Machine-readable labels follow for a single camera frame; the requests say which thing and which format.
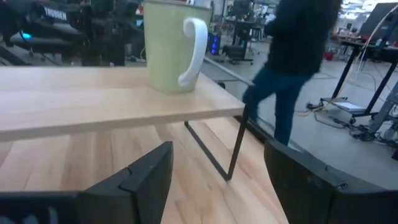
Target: table top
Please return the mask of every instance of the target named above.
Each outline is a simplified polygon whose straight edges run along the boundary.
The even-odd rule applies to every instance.
[[[152,89],[146,68],[0,67],[0,141],[235,116],[244,105],[200,75],[195,91]]]

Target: red object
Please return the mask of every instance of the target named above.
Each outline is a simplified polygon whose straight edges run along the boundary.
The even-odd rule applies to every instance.
[[[335,56],[335,54],[334,53],[331,53],[331,52],[325,52],[324,54],[323,54],[323,57],[326,59],[326,60],[333,60],[333,57]]]

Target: black desk leg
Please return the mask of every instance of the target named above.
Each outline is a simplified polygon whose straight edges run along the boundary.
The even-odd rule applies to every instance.
[[[237,136],[236,142],[235,142],[234,151],[232,153],[231,162],[229,163],[228,173],[225,172],[225,170],[220,165],[220,163],[217,161],[217,159],[212,155],[210,150],[206,147],[205,143],[203,143],[203,141],[200,139],[200,137],[195,132],[195,130],[189,125],[188,121],[184,122],[185,127],[187,127],[188,131],[191,133],[193,138],[199,144],[200,148],[206,154],[207,158],[209,158],[209,160],[214,165],[216,170],[221,174],[221,176],[226,181],[229,181],[229,180],[232,179],[232,175],[233,175],[234,170],[235,170],[236,161],[238,159],[239,150],[241,149],[242,140],[243,140],[243,136],[244,136],[244,131],[245,131],[246,125],[248,123],[248,118],[249,118],[248,107],[245,106],[244,110],[243,110],[241,125],[240,125],[239,131],[238,131],[238,136]]]
[[[343,83],[344,83],[344,81],[347,77],[347,74],[349,72],[349,68],[351,68],[351,65],[353,64],[354,59],[358,53],[359,53],[359,47],[354,47],[353,53],[351,53],[351,56],[349,56],[348,62],[344,68],[343,73],[341,74],[340,80],[338,81],[335,91],[333,92],[333,95],[331,96],[332,99],[336,98],[338,93],[340,92],[341,87],[343,86]]]
[[[392,73],[394,72],[394,70],[397,67],[397,64],[398,64],[398,61],[395,61],[394,63],[391,64],[386,76],[381,81],[379,88],[377,88],[376,92],[374,93],[374,95],[372,97],[371,102],[369,103],[368,107],[366,108],[365,114],[370,113],[371,110],[373,109],[374,104],[376,103],[377,99],[379,99],[384,87],[386,87],[388,80],[390,79]]]

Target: person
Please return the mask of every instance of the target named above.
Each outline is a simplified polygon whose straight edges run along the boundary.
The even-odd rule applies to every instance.
[[[259,103],[276,94],[274,137],[282,144],[289,143],[295,102],[303,85],[320,69],[340,6],[341,0],[281,0],[275,18],[264,26],[265,35],[273,37],[268,61],[243,101],[250,120],[257,122]]]

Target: blue light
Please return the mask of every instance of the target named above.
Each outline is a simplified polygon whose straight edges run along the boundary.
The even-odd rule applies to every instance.
[[[30,39],[30,38],[32,38],[32,35],[22,33],[22,37],[23,37],[24,39]]]

